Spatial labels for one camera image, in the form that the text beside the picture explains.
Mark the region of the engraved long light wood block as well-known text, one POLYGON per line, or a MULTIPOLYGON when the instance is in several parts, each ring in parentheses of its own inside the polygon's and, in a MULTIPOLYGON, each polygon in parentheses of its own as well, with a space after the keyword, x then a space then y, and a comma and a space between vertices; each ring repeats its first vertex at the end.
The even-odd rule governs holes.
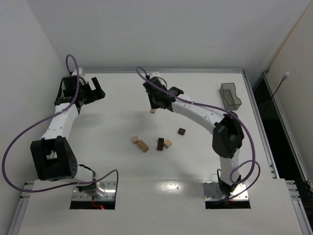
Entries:
POLYGON ((139 147, 139 149, 141 151, 143 151, 144 153, 147 152, 149 150, 148 145, 143 141, 143 140, 139 140, 136 145, 139 147))

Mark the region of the smoky transparent plastic box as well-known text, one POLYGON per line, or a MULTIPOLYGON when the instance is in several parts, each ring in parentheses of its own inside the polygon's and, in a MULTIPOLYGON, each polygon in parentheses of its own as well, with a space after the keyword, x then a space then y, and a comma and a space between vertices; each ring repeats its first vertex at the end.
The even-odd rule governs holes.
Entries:
POLYGON ((223 106, 228 111, 236 111, 242 105, 234 83, 222 83, 219 89, 223 106))

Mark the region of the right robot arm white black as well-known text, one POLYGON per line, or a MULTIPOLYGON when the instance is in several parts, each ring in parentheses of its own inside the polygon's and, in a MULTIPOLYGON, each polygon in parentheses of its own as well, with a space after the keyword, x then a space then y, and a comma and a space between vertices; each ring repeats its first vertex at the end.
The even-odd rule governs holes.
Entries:
POLYGON ((220 190, 224 195, 230 196, 242 179, 236 169, 244 139, 240 124, 231 115, 196 105, 192 98, 176 87, 167 89, 158 76, 147 75, 146 78, 143 86, 153 109, 162 108, 183 115, 212 135, 212 148, 220 157, 220 190))

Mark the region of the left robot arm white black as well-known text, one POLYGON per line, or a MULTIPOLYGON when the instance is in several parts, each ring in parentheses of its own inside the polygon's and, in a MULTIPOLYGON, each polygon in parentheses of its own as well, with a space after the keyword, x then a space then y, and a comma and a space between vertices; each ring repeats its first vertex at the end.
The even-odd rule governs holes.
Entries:
POLYGON ((58 115, 52 118, 43 136, 30 145, 35 169, 42 181, 73 180, 77 175, 77 159, 67 140, 72 125, 83 105, 105 97, 98 79, 93 77, 91 80, 95 89, 91 89, 89 82, 82 80, 75 103, 68 110, 66 107, 75 96, 77 75, 65 76, 61 80, 54 102, 55 113, 58 115))

